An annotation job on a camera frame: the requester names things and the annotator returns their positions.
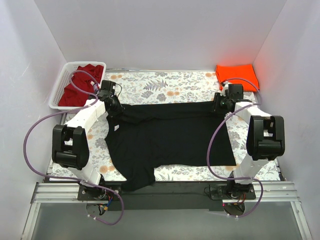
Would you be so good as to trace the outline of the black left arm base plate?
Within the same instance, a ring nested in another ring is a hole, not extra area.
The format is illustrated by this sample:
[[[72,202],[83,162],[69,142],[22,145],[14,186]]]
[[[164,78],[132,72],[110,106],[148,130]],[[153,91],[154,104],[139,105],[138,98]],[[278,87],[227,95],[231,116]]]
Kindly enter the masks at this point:
[[[80,185],[77,195],[78,201],[118,201],[119,198],[110,191],[101,189],[99,187]]]

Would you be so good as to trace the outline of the black t-shirt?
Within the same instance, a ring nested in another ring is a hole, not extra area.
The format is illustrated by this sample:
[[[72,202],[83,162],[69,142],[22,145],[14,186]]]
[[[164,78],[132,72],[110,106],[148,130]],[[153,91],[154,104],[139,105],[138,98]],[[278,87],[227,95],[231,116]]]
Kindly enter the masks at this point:
[[[236,163],[224,116],[213,103],[124,105],[107,114],[105,142],[115,168],[125,177],[122,189],[153,184],[154,169],[165,165],[203,167]]]

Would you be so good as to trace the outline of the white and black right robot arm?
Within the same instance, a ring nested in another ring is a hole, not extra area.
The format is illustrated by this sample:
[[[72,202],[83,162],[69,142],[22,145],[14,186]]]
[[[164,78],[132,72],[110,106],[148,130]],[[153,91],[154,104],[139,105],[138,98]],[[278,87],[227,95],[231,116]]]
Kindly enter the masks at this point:
[[[226,179],[226,192],[232,199],[251,191],[257,173],[285,152],[285,124],[282,116],[270,115],[244,99],[242,84],[226,82],[215,93],[213,112],[225,116],[233,113],[248,124],[246,151],[239,167]]]

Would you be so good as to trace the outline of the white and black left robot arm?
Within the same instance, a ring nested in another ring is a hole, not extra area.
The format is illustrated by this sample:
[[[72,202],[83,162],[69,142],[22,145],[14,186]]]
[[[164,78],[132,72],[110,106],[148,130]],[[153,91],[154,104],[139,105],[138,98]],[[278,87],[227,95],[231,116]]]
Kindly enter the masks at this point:
[[[101,184],[102,175],[89,163],[90,150],[87,133],[93,124],[106,112],[121,112],[116,94],[117,83],[103,80],[97,93],[98,99],[86,101],[86,108],[64,125],[56,125],[52,131],[52,161],[71,171],[80,183],[90,187],[89,194],[95,200],[106,196],[106,187]]]

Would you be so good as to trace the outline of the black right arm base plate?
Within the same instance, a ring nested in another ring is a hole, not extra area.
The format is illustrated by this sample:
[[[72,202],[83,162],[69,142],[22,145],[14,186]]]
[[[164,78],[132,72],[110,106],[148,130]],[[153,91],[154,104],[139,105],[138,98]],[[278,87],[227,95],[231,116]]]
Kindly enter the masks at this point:
[[[208,196],[212,200],[255,200],[256,194],[252,184],[242,185],[236,183],[233,186],[227,183],[209,185]]]

